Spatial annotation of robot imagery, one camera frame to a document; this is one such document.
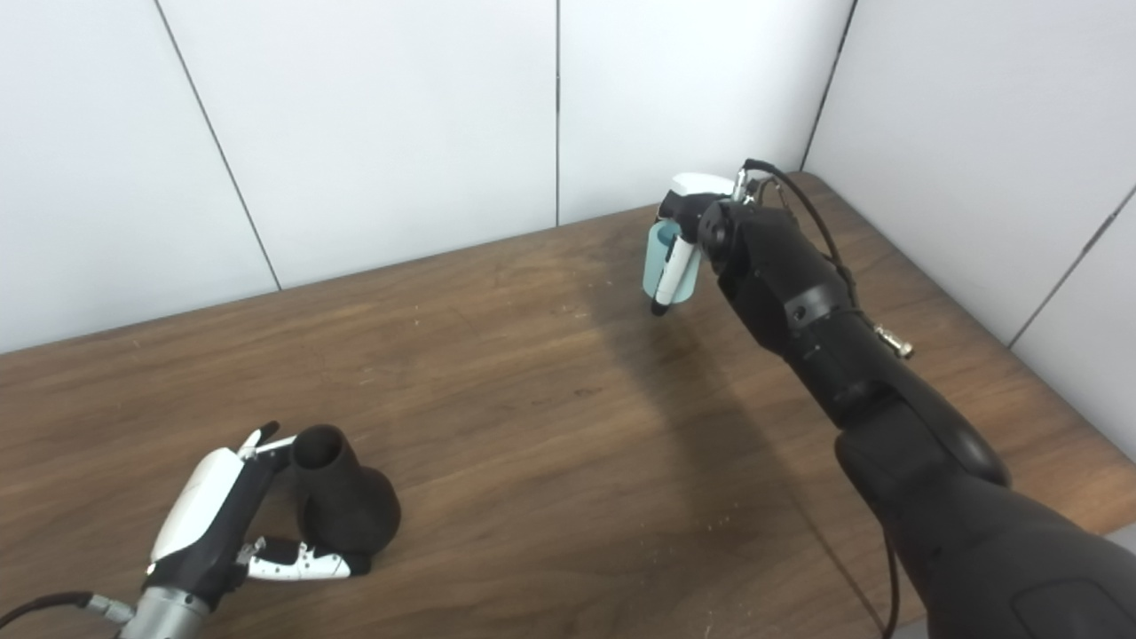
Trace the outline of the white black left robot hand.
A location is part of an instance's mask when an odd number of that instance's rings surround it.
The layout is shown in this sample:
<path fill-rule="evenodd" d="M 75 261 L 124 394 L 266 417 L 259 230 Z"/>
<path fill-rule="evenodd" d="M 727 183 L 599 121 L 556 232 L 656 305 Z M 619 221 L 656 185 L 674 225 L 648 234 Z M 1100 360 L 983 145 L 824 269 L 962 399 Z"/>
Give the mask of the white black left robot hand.
<path fill-rule="evenodd" d="M 369 574 L 373 561 L 314 540 L 260 536 L 250 526 L 275 478 L 289 468 L 295 437 L 276 439 L 276 422 L 239 448 L 206 454 L 167 514 L 147 566 L 143 590 L 215 611 L 248 579 L 268 582 L 345 580 Z"/>

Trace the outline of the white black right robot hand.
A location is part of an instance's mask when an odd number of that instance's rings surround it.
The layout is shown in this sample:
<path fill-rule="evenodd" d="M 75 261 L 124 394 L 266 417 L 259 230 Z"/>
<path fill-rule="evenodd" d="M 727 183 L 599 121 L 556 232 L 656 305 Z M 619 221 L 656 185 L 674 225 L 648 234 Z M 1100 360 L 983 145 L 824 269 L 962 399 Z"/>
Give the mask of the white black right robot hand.
<path fill-rule="evenodd" d="M 687 302 L 694 294 L 702 262 L 699 219 L 710 205 L 727 200 L 734 190 L 730 179 L 694 171 L 671 179 L 649 230 L 643 271 L 643 291 L 651 299 L 654 316 L 665 316 L 673 306 Z"/>

